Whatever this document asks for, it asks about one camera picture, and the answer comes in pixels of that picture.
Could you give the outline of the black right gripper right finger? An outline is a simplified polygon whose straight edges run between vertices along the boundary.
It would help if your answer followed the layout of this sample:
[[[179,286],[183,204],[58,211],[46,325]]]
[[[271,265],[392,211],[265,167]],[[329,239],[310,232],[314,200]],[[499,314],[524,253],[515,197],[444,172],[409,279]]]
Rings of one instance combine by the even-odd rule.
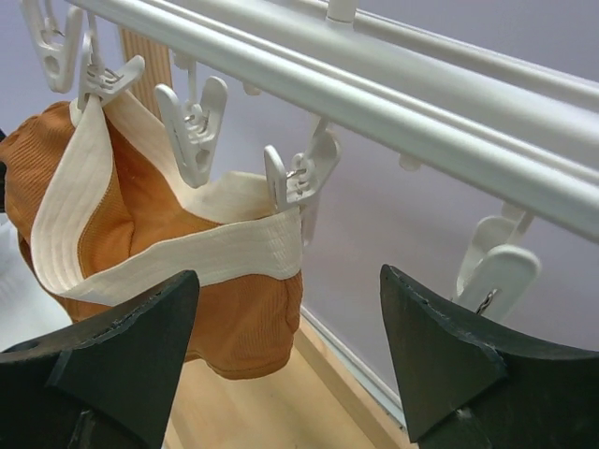
[[[411,442],[597,447],[597,352],[502,326],[389,265],[380,299]]]

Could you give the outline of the orange underwear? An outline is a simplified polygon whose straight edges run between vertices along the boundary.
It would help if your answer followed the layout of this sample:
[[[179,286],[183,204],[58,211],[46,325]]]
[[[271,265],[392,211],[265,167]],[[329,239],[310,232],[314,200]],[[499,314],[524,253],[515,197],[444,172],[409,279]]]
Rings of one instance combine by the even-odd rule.
[[[300,211],[266,179],[181,178],[164,125],[132,94],[58,102],[1,144],[5,205],[41,286],[83,321],[191,270],[200,284],[186,359],[229,380],[289,360],[303,297]]]

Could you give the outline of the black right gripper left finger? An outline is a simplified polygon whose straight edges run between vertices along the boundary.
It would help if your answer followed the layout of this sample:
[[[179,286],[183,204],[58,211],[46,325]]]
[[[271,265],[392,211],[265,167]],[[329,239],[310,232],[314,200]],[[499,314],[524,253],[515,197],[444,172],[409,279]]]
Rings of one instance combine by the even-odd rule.
[[[2,447],[161,447],[199,290],[182,271],[2,352]]]

